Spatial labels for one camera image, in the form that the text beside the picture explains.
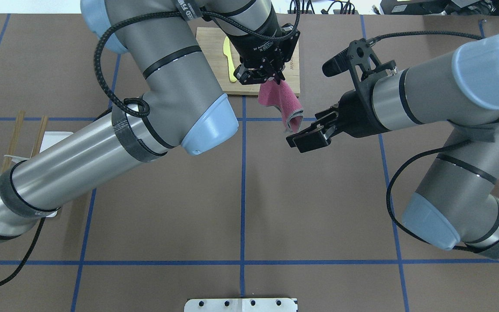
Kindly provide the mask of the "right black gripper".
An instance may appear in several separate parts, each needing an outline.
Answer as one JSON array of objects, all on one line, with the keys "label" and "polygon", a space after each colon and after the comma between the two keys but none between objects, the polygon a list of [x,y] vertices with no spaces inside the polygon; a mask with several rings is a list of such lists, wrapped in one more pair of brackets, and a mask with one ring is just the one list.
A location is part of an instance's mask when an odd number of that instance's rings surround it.
[{"label": "right black gripper", "polygon": [[373,111],[372,101],[347,91],[338,103],[315,114],[316,122],[286,138],[290,148],[306,153],[329,146],[331,137],[345,132],[354,138],[388,132]]}]

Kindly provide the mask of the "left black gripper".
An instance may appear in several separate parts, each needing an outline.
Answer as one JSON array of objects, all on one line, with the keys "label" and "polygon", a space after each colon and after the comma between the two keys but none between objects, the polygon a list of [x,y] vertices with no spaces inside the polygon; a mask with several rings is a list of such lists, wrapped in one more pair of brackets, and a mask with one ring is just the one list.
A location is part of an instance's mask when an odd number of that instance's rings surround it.
[{"label": "left black gripper", "polygon": [[266,26],[263,35],[286,37],[280,41],[270,41],[253,34],[231,36],[240,57],[241,64],[234,70],[234,77],[242,85],[263,84],[273,81],[280,85],[285,81],[283,70],[290,62],[300,37],[300,31],[293,24]]}]

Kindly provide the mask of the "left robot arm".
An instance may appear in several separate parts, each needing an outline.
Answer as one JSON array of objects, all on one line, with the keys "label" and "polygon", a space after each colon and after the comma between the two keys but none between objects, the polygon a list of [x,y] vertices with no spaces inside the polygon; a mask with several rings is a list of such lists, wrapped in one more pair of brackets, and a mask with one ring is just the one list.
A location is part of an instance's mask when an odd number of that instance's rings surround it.
[{"label": "left robot arm", "polygon": [[[81,13],[98,35],[93,64],[113,108],[40,154],[0,173],[0,243],[34,227],[67,202],[181,146],[206,152],[238,130],[189,20],[212,20],[238,51],[244,85],[280,83],[300,33],[279,25],[269,0],[82,0]],[[119,99],[106,83],[101,53],[128,52],[149,87]]]}]

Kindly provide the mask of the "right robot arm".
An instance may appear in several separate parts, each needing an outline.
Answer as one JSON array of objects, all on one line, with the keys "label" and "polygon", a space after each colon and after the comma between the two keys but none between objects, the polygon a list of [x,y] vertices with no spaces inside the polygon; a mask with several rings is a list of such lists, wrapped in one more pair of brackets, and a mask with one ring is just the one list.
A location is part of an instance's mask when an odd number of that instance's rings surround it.
[{"label": "right robot arm", "polygon": [[437,149],[417,154],[394,173],[386,206],[402,231],[442,250],[499,260],[499,34],[471,38],[453,52],[397,71],[373,51],[384,34],[353,41],[325,62],[325,76],[349,72],[354,90],[316,121],[287,137],[301,153],[329,146],[339,133],[354,138],[448,122]]}]

